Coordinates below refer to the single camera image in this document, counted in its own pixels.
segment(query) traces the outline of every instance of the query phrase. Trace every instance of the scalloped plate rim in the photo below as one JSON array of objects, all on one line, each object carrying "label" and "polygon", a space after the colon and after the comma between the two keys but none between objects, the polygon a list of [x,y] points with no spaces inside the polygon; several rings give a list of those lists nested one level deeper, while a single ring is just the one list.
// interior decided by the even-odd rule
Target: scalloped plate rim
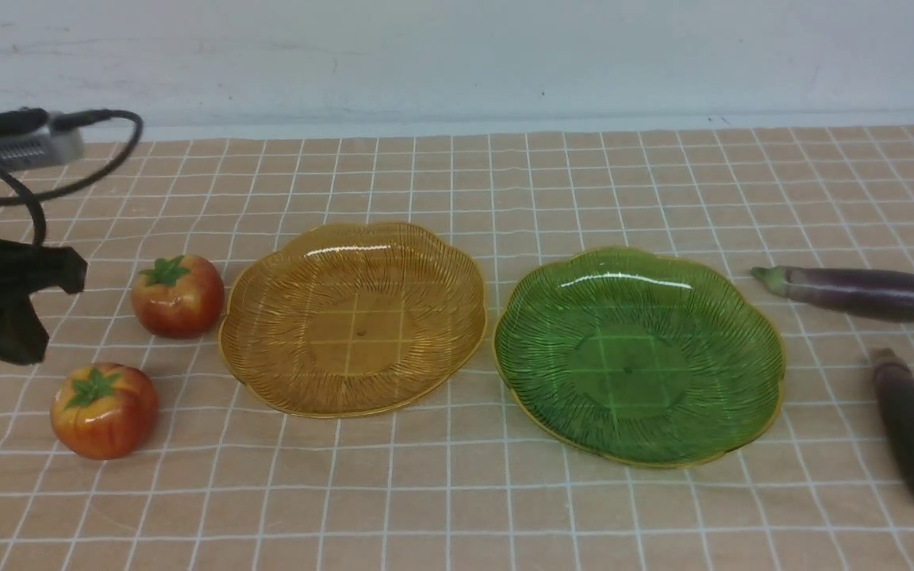
[{"label": "scalloped plate rim", "polygon": [[[719,278],[722,278],[722,281],[725,283],[727,288],[729,288],[732,291],[732,293],[734,293],[734,295],[736,295],[741,301],[743,301],[743,303],[748,308],[750,308],[752,311],[754,311],[755,315],[758,315],[759,318],[764,320],[766,325],[768,325],[768,328],[773,333],[774,339],[777,340],[779,357],[781,359],[782,366],[781,366],[781,373],[777,379],[777,382],[775,383],[775,386],[778,388],[778,397],[775,402],[775,409],[772,412],[772,415],[770,416],[770,418],[768,420],[766,420],[766,422],[764,423],[764,426],[761,427],[761,429],[759,429],[754,434],[752,434],[751,437],[744,439],[740,444],[737,444],[736,446],[733,446],[732,448],[719,450],[713,454],[709,454],[708,456],[705,456],[704,458],[693,460],[693,462],[638,462],[638,460],[621,458],[620,456],[610,454],[609,452],[606,452],[604,450],[585,446],[583,444],[570,440],[570,438],[563,436],[562,434],[556,433],[556,431],[552,430],[550,427],[545,425],[545,423],[541,422],[541,419],[538,419],[537,416],[534,416],[533,413],[531,413],[528,410],[527,406],[521,400],[520,395],[511,386],[510,379],[508,379],[507,375],[505,375],[505,373],[503,371],[503,366],[501,365],[500,351],[497,349],[497,333],[498,333],[498,330],[500,330],[501,326],[503,326],[503,323],[507,320],[508,315],[510,315],[509,308],[511,308],[511,306],[512,306],[511,302],[512,302],[512,300],[514,300],[515,296],[523,295],[523,288],[526,288],[529,278],[534,278],[534,276],[536,276],[537,274],[541,274],[541,272],[547,270],[547,268],[563,266],[563,265],[570,265],[574,261],[580,260],[581,258],[595,257],[595,256],[599,256],[599,254],[601,254],[601,253],[609,253],[609,254],[617,253],[617,254],[623,255],[623,257],[628,257],[628,256],[649,257],[649,258],[653,258],[657,261],[660,261],[661,263],[678,263],[678,264],[683,264],[683,265],[689,265],[691,267],[695,267],[696,270],[707,271],[707,272],[710,272],[710,274],[715,274],[715,275],[719,276]],[[612,462],[624,464],[624,466],[639,467],[639,469],[690,469],[690,467],[703,466],[704,464],[714,462],[715,460],[724,458],[724,456],[726,456],[727,454],[736,452],[740,448],[744,448],[747,445],[752,444],[752,442],[757,441],[759,438],[764,436],[764,434],[767,431],[771,430],[771,427],[774,425],[774,423],[777,422],[779,416],[781,415],[782,405],[784,404],[784,401],[785,401],[785,378],[787,377],[787,373],[788,373],[788,355],[787,355],[787,350],[785,348],[784,339],[782,338],[781,332],[778,330],[778,328],[774,324],[774,322],[772,322],[768,317],[766,317],[764,312],[759,310],[759,308],[757,306],[750,303],[750,300],[748,300],[747,297],[743,295],[743,292],[741,292],[741,290],[739,290],[739,288],[736,288],[735,283],[730,281],[729,278],[726,278],[725,275],[722,275],[722,273],[720,271],[714,270],[713,267],[710,267],[709,265],[704,264],[704,263],[698,263],[697,260],[692,260],[689,258],[682,258],[682,257],[678,257],[678,256],[660,255],[660,254],[651,252],[649,250],[643,250],[641,248],[637,248],[634,246],[599,246],[597,248],[591,248],[588,250],[584,250],[582,252],[578,252],[577,254],[574,254],[573,256],[570,256],[568,258],[563,258],[562,260],[554,260],[554,261],[551,261],[550,263],[540,264],[540,265],[538,265],[538,267],[534,268],[534,270],[531,270],[531,271],[527,272],[527,274],[524,274],[524,276],[522,278],[520,278],[519,281],[516,283],[516,285],[514,286],[514,289],[511,290],[510,297],[507,300],[507,303],[504,304],[503,310],[500,311],[500,316],[498,316],[498,318],[496,319],[496,324],[493,326],[493,340],[492,340],[492,343],[490,343],[490,346],[492,346],[493,362],[494,362],[494,364],[496,364],[496,372],[498,373],[498,375],[500,375],[500,379],[503,381],[504,386],[507,387],[508,393],[510,393],[511,397],[514,399],[514,402],[516,402],[518,408],[521,409],[521,411],[524,413],[524,415],[528,416],[528,418],[531,420],[531,422],[535,423],[537,427],[539,427],[541,430],[544,431],[544,433],[549,434],[549,436],[551,436],[552,438],[555,438],[556,441],[562,442],[562,444],[565,444],[572,448],[576,448],[580,451],[584,451],[584,452],[593,454],[595,456],[599,456],[599,458],[605,458],[608,460],[612,460]]]},{"label": "scalloped plate rim", "polygon": [[[251,272],[251,271],[258,271],[260,267],[262,267],[265,264],[268,264],[270,262],[270,260],[272,260],[273,257],[275,257],[279,254],[282,254],[284,252],[284,250],[286,250],[287,247],[290,246],[291,243],[293,243],[298,238],[302,238],[302,236],[307,236],[307,235],[311,236],[312,234],[316,234],[316,232],[329,232],[332,230],[337,230],[338,228],[341,228],[341,230],[344,230],[344,228],[348,228],[348,230],[353,231],[353,230],[363,230],[363,228],[380,227],[380,225],[383,225],[383,227],[385,227],[386,225],[396,225],[396,227],[399,227],[399,228],[412,228],[414,231],[420,232],[422,235],[424,235],[425,238],[428,238],[429,241],[435,242],[436,245],[442,246],[443,249],[453,250],[458,255],[467,257],[467,259],[471,261],[471,265],[472,265],[472,267],[475,268],[476,275],[478,275],[478,279],[476,279],[475,285],[478,287],[478,289],[480,289],[480,292],[482,292],[483,319],[482,319],[482,330],[480,330],[480,332],[478,333],[478,338],[475,340],[475,343],[472,344],[472,346],[468,348],[467,355],[465,355],[465,357],[462,358],[462,360],[460,362],[458,362],[458,365],[451,366],[452,371],[450,371],[450,373],[447,373],[447,375],[443,375],[438,382],[430,385],[426,390],[421,391],[421,393],[414,395],[414,397],[406,398],[403,401],[395,402],[395,404],[381,406],[381,408],[363,409],[362,411],[358,411],[358,412],[307,412],[307,411],[300,411],[300,409],[287,408],[286,406],[276,406],[276,405],[272,404],[270,401],[268,401],[265,397],[261,397],[261,395],[256,392],[256,389],[253,388],[252,384],[240,379],[239,373],[236,372],[235,366],[232,366],[231,362],[228,361],[228,355],[226,354],[226,350],[225,350],[225,325],[226,325],[226,323],[228,323],[229,316],[231,316],[232,311],[233,311],[233,303],[235,303],[235,302],[233,302],[233,300],[235,300],[236,288],[238,288],[239,283],[240,283],[240,281],[242,281],[242,278],[244,277],[244,275],[249,274],[249,272]],[[228,369],[228,372],[231,373],[232,378],[235,378],[236,382],[238,382],[240,385],[246,387],[247,390],[249,390],[249,393],[253,394],[253,396],[256,397],[256,399],[258,401],[260,401],[260,402],[262,402],[262,404],[265,404],[266,406],[268,406],[268,408],[272,408],[277,412],[286,413],[286,415],[300,416],[300,418],[306,418],[306,419],[320,419],[320,420],[359,419],[359,418],[366,418],[366,416],[381,415],[382,413],[385,413],[385,412],[398,411],[398,409],[405,408],[405,406],[409,406],[409,405],[413,404],[413,402],[416,402],[416,401],[420,400],[421,398],[428,397],[429,394],[434,393],[437,389],[439,389],[439,387],[443,386],[443,384],[445,384],[447,382],[447,380],[450,380],[450,378],[452,378],[455,374],[460,372],[460,370],[463,369],[465,365],[467,365],[467,362],[470,361],[475,356],[476,353],[478,353],[479,348],[482,347],[483,341],[486,340],[487,334],[489,334],[489,329],[490,329],[489,286],[487,286],[486,276],[482,272],[482,268],[478,265],[478,260],[474,259],[474,256],[471,256],[464,250],[452,245],[452,243],[447,243],[445,240],[440,238],[435,232],[428,230],[428,228],[424,227],[424,225],[409,223],[409,221],[406,221],[406,220],[381,220],[381,221],[376,221],[376,223],[369,223],[369,224],[329,223],[329,224],[320,224],[320,225],[318,225],[318,227],[310,228],[308,231],[298,234],[293,239],[284,243],[284,245],[282,247],[280,247],[279,249],[274,250],[273,252],[270,252],[270,253],[265,254],[264,256],[258,258],[257,260],[253,261],[253,263],[249,264],[248,267],[244,268],[244,270],[239,272],[239,275],[237,275],[235,277],[235,281],[232,282],[232,288],[228,292],[228,300],[225,302],[225,311],[224,311],[224,314],[221,315],[221,325],[217,326],[217,353],[221,354],[221,361],[225,363],[225,369]]]}]

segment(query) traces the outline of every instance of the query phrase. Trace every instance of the black cable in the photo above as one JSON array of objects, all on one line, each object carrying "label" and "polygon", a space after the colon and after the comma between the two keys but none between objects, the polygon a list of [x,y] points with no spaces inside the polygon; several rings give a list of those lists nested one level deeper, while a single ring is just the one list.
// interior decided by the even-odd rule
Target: black cable
[{"label": "black cable", "polygon": [[[102,178],[112,174],[115,170],[122,166],[129,156],[135,151],[136,146],[139,144],[139,140],[143,135],[143,119],[141,116],[136,115],[136,113],[131,111],[123,111],[123,109],[92,109],[92,111],[83,111],[78,113],[67,113],[67,115],[58,116],[53,120],[53,126],[59,130],[69,130],[69,129],[79,129],[79,127],[86,127],[94,125],[95,123],[102,123],[111,119],[128,119],[133,122],[133,133],[129,137],[129,140],[126,142],[126,145],[122,148],[122,151],[119,151],[115,158],[112,158],[104,167],[101,167],[97,172],[90,174],[85,178],[81,178],[74,183],[70,183],[65,186],[60,186],[58,188],[47,190],[44,192],[32,192],[28,187],[23,185],[21,182],[12,177],[11,174],[6,173],[6,176],[12,178],[22,187],[26,192],[26,195],[33,196],[33,201],[39,203],[37,208],[40,209],[40,203],[47,200],[53,200],[55,198],[62,198],[63,196],[72,194],[74,192],[79,192],[88,186],[97,183],[97,181],[102,180]],[[5,181],[6,184],[16,191],[17,196],[1,196],[0,197],[0,206],[23,206],[27,205],[30,198],[18,190],[18,188],[10,183],[10,180],[4,178],[1,174],[0,169],[0,178]]]},{"label": "black cable", "polygon": [[44,218],[44,209],[37,200],[37,195],[30,191],[30,188],[19,182],[16,177],[10,174],[10,171],[0,167],[0,178],[16,193],[16,196],[10,197],[18,201],[19,205],[26,206],[30,213],[30,220],[33,221],[33,246],[40,246],[44,243],[44,238],[48,235],[48,221]]}]

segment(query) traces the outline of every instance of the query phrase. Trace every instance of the wall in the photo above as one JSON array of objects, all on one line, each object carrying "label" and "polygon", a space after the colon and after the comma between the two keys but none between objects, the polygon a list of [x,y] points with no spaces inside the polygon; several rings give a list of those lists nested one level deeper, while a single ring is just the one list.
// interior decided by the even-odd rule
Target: wall
[{"label": "wall", "polygon": [[19,105],[155,128],[896,117],[914,0],[0,0]]}]

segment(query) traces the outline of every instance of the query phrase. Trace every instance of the tomato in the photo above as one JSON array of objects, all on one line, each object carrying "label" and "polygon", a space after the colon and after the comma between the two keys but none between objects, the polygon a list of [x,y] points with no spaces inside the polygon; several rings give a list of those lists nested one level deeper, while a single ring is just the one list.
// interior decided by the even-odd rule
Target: tomato
[{"label": "tomato", "polygon": [[95,362],[66,376],[51,408],[62,444],[91,460],[130,455],[157,420],[157,392],[139,369]]},{"label": "tomato", "polygon": [[157,258],[132,285],[133,313],[143,328],[168,339],[193,339],[213,328],[225,306],[225,283],[205,258]]}]

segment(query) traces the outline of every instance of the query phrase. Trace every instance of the green plastic plate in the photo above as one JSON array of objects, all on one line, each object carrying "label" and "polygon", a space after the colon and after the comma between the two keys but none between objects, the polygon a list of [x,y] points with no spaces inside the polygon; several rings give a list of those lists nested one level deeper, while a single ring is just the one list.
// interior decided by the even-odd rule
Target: green plastic plate
[{"label": "green plastic plate", "polygon": [[632,466],[696,466],[780,412],[785,352],[726,278],[682,258],[591,250],[521,279],[493,336],[517,403],[549,434]]}]

